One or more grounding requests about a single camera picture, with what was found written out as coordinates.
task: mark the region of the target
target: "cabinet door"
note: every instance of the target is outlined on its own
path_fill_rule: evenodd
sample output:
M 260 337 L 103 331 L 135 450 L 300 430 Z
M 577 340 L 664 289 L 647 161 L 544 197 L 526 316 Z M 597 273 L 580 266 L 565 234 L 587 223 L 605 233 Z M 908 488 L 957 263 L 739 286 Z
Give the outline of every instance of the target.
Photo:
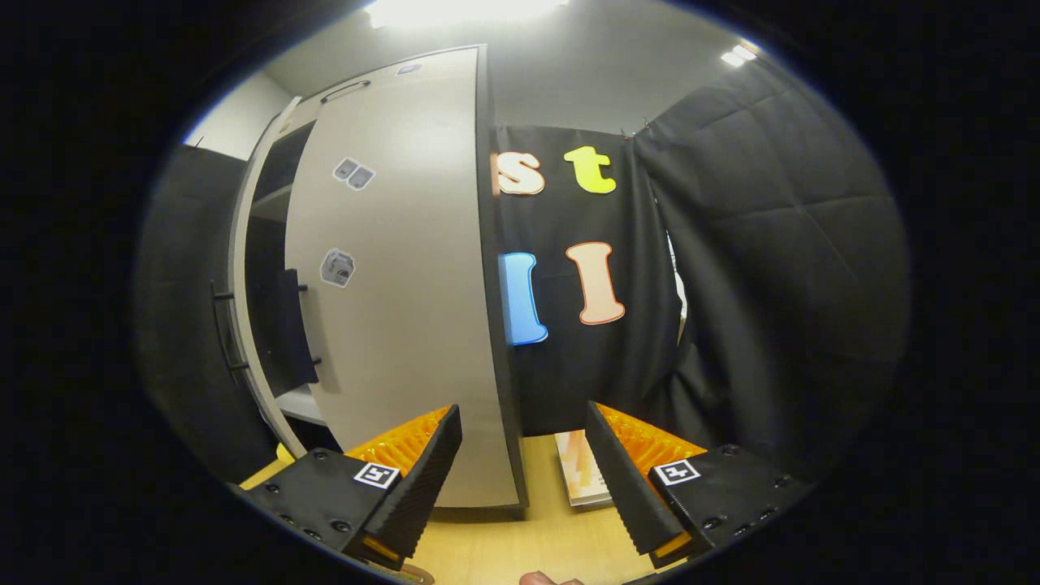
M 437 502 L 448 507 L 522 499 L 493 358 L 505 339 L 489 314 L 501 304 L 485 289 L 495 258 L 482 251 L 476 166 L 490 152 L 478 157 L 477 59 L 475 47 L 427 55 L 327 94 L 285 240 L 322 360 L 311 391 L 341 448 L 460 405 L 463 444 Z

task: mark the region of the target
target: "ceiling light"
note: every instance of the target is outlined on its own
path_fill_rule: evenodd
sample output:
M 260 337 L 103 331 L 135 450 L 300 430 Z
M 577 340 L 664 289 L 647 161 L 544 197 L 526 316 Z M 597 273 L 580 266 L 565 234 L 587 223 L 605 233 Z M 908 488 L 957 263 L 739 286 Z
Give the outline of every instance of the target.
M 369 4 L 372 28 L 414 28 L 465 21 L 524 20 L 548 14 L 568 0 L 376 0 Z
M 751 59 L 753 59 L 753 58 L 755 58 L 755 57 L 758 56 L 758 55 L 752 53 L 751 51 L 749 51 L 743 45 L 737 45 L 736 47 L 733 47 L 733 54 L 736 55 L 736 56 L 738 56 L 738 57 L 740 57 L 742 59 L 744 59 L 746 61 L 750 61 Z
M 740 57 L 738 57 L 733 53 L 723 53 L 722 60 L 728 62 L 733 67 L 740 67 L 742 65 L 744 65 L 744 59 L 742 59 Z

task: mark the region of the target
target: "wooden table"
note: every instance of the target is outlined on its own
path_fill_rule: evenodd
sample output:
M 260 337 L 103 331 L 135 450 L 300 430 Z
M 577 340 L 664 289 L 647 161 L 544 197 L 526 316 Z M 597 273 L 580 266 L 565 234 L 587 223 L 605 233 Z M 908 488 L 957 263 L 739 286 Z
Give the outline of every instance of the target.
M 522 514 L 436 509 L 408 564 L 444 585 L 514 585 L 534 570 L 557 583 L 619 585 L 657 573 L 636 554 L 613 504 L 570 506 L 552 435 L 521 444 L 530 506 Z

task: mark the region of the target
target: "book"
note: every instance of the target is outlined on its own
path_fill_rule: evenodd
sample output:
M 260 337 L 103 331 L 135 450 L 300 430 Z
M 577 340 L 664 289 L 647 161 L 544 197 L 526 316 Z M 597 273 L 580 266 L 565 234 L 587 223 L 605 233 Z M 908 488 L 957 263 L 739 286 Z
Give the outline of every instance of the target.
M 599 473 L 589 439 L 584 436 L 584 429 L 556 433 L 555 438 L 571 506 L 609 502 L 610 492 Z

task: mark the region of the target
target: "ceiling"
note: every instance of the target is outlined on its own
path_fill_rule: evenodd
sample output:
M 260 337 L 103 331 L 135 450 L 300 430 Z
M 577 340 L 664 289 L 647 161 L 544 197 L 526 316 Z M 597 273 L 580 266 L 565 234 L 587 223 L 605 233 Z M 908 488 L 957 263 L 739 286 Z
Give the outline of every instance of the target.
M 527 22 L 373 29 L 363 10 L 268 63 L 290 94 L 414 55 L 487 44 L 495 121 L 631 133 L 730 69 L 720 56 L 740 39 L 655 0 L 570 0 Z

